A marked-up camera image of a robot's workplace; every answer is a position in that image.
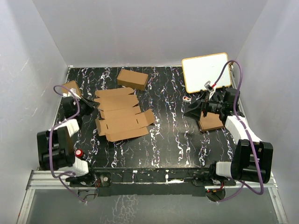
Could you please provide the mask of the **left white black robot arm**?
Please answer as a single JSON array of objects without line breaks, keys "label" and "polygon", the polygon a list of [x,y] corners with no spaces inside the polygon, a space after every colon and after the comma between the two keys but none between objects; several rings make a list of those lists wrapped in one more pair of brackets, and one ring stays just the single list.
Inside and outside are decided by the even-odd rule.
[{"label": "left white black robot arm", "polygon": [[82,150],[75,150],[72,136],[82,127],[83,117],[91,115],[100,105],[79,97],[63,97],[61,100],[65,120],[54,128],[52,138],[50,130],[37,134],[37,149],[41,170],[66,172],[67,182],[77,185],[93,186],[96,174],[92,171],[87,156]]}]

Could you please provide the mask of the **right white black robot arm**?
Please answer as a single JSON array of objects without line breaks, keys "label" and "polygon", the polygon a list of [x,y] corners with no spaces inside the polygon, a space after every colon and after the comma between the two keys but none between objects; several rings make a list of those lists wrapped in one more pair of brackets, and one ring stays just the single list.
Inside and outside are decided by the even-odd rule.
[{"label": "right white black robot arm", "polygon": [[225,178],[266,184],[271,177],[273,145],[251,131],[238,108],[239,95],[239,90],[225,88],[222,96],[205,91],[199,99],[184,97],[189,103],[184,116],[200,121],[208,113],[218,115],[236,142],[231,162],[218,161],[210,165],[208,179],[213,185],[221,184]]}]

